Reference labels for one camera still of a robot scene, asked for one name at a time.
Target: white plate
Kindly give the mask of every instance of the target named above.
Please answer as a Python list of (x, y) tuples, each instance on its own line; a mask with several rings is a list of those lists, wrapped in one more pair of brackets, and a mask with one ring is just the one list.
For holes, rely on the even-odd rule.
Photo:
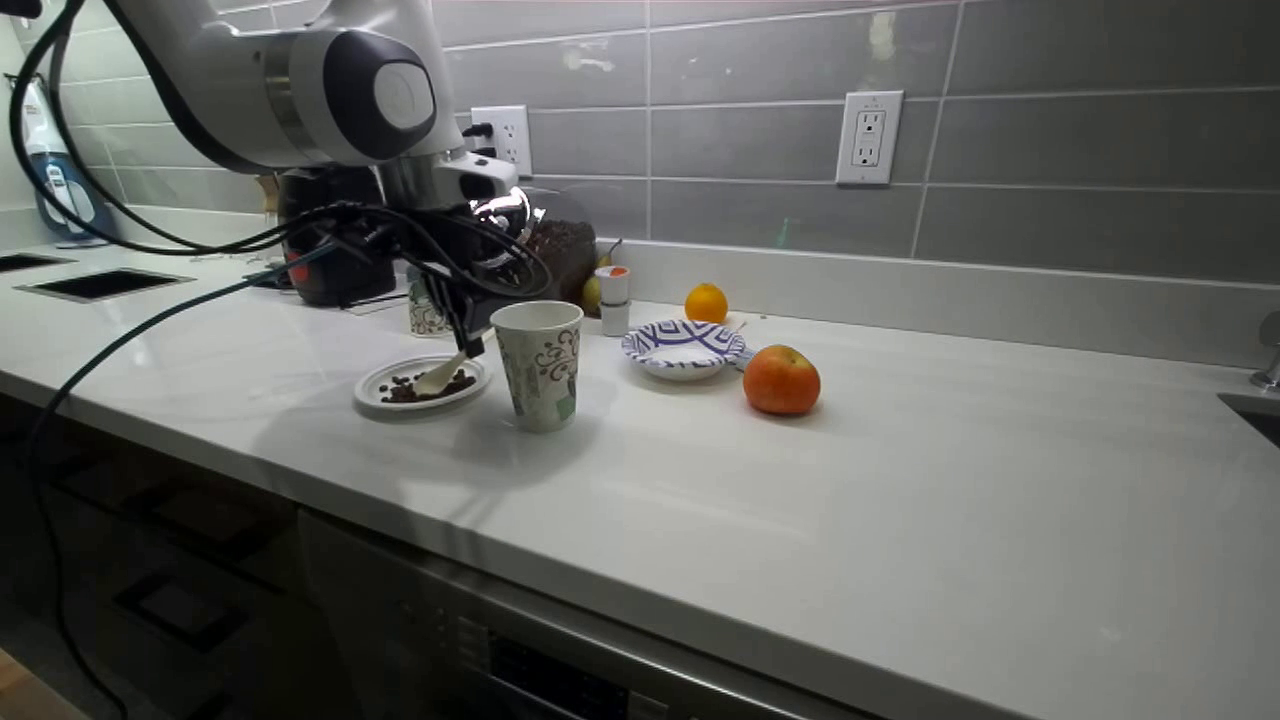
[(657, 380), (710, 380), (748, 358), (748, 343), (721, 323), (659, 322), (624, 339), (628, 359)]
[(384, 399), (384, 387), (389, 387), (391, 376), (428, 371), (428, 370), (436, 370), (436, 366), (445, 366), (445, 359), (454, 359), (454, 358), (413, 358), (413, 359), (399, 359), (399, 366), (384, 366), (384, 370), (360, 376), (357, 387), (353, 387), (353, 398), (357, 398), (357, 403), (369, 410), (369, 414), (397, 414), (397, 417), (399, 417), (399, 414), (434, 414), (434, 410), (445, 410), (445, 403), (474, 399), (474, 398), (482, 398), (482, 392), (491, 385), (491, 370), (488, 370), (482, 358), (474, 358), (474, 359), (463, 366), (463, 371), (475, 376), (468, 387), (449, 392), (449, 398), (428, 398), (428, 399), (403, 399), (403, 403)]

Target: blue and white plate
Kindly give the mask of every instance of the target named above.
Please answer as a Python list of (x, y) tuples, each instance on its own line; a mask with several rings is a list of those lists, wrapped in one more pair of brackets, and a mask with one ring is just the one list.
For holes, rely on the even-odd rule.
[(744, 336), (699, 322), (646, 323), (624, 339), (628, 359), (657, 380), (710, 380), (748, 359)]

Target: gray tile backsplash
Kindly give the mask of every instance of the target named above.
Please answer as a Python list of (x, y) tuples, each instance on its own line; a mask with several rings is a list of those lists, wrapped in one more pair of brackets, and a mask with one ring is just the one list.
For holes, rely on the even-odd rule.
[[(222, 0), (293, 30), (326, 0)], [(176, 141), (110, 11), (69, 109), (150, 206), (256, 207)], [(458, 92), (530, 104), (599, 234), (1280, 283), (1275, 0), (434, 0)], [(840, 98), (905, 88), (889, 189), (833, 189)]]

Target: kitchen counter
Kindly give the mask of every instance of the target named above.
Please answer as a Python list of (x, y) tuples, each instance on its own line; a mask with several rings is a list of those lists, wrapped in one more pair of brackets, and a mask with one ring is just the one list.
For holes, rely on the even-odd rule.
[[(191, 281), (101, 306), (22, 288), (110, 263)], [(0, 392), (40, 403), (241, 276), (117, 251), (7, 273)], [(731, 376), (653, 385), (590, 323), (565, 434), (517, 434), (506, 380), (372, 422), (360, 371), (454, 343), (413, 336), (403, 306), (280, 294), (161, 323), (69, 417), (886, 718), (1280, 709), (1280, 450), (1218, 399), (1247, 392), (1239, 370), (736, 322), (821, 366), (816, 417), (751, 417)]]

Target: orange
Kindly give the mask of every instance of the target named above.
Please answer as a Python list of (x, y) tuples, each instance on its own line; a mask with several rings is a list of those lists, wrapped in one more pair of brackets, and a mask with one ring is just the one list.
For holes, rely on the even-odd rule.
[(691, 283), (691, 294), (684, 297), (684, 315), (726, 323), (730, 322), (726, 288), (721, 283)]
[(767, 343), (744, 371), (748, 403), (765, 417), (810, 417), (823, 380), (794, 343)]

